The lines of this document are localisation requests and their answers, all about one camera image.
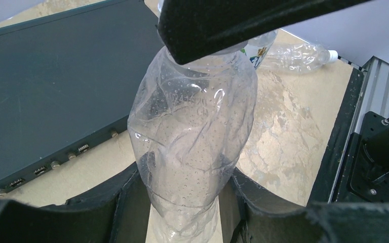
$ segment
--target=white bottle cap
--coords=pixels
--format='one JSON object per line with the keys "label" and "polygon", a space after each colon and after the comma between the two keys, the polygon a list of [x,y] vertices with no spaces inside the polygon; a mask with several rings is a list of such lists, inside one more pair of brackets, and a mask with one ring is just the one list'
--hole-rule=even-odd
{"label": "white bottle cap", "polygon": [[334,63],[336,60],[338,60],[338,52],[334,50],[329,50],[330,58],[327,63]]}

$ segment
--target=bolt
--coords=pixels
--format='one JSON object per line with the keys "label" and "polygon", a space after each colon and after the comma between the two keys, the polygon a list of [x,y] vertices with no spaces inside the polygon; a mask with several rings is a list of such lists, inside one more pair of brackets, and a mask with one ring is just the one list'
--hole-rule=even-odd
{"label": "bolt", "polygon": [[384,126],[387,126],[387,125],[389,124],[389,122],[388,122],[387,119],[382,120],[381,123],[382,123]]}
{"label": "bolt", "polygon": [[0,198],[4,197],[6,195],[7,195],[7,193],[5,192],[5,190],[0,189]]}
{"label": "bolt", "polygon": [[119,133],[116,130],[111,131],[111,137],[116,137]]}
{"label": "bolt", "polygon": [[71,160],[71,159],[74,159],[76,158],[76,155],[74,153],[69,153],[68,154],[68,159]]}
{"label": "bolt", "polygon": [[55,170],[60,167],[59,161],[53,161],[51,162],[51,169]]}

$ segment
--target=beige floor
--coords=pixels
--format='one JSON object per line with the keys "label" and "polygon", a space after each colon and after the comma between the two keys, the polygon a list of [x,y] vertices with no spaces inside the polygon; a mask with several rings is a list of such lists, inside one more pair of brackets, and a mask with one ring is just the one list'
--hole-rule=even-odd
{"label": "beige floor", "polygon": [[[47,0],[0,27],[98,2]],[[145,0],[157,13],[157,0]],[[300,43],[279,32],[276,42]],[[258,70],[255,121],[238,167],[273,193],[306,205],[352,68],[341,61],[306,75]],[[135,160],[127,132],[46,173],[6,198],[60,205],[124,170]],[[150,230],[147,241],[155,242]],[[220,222],[210,242],[222,242]]]}

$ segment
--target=bottle label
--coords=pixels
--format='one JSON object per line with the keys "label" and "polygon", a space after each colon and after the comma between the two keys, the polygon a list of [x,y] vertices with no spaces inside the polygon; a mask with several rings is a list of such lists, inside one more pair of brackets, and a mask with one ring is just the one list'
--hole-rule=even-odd
{"label": "bottle label", "polygon": [[268,46],[259,49],[259,47],[248,44],[244,48],[242,48],[241,52],[243,52],[247,57],[250,58],[250,61],[253,64],[254,68],[257,69],[265,58],[271,46],[272,43]]}

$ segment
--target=aluminum profile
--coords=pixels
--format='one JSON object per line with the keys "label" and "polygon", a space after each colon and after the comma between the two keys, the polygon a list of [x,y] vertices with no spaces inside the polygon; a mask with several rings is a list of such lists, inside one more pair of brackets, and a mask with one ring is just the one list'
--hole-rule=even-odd
{"label": "aluminum profile", "polygon": [[365,89],[361,94],[358,112],[355,115],[353,132],[359,133],[363,117],[373,111],[389,117],[389,64],[372,57],[364,66],[368,70],[364,81]]}

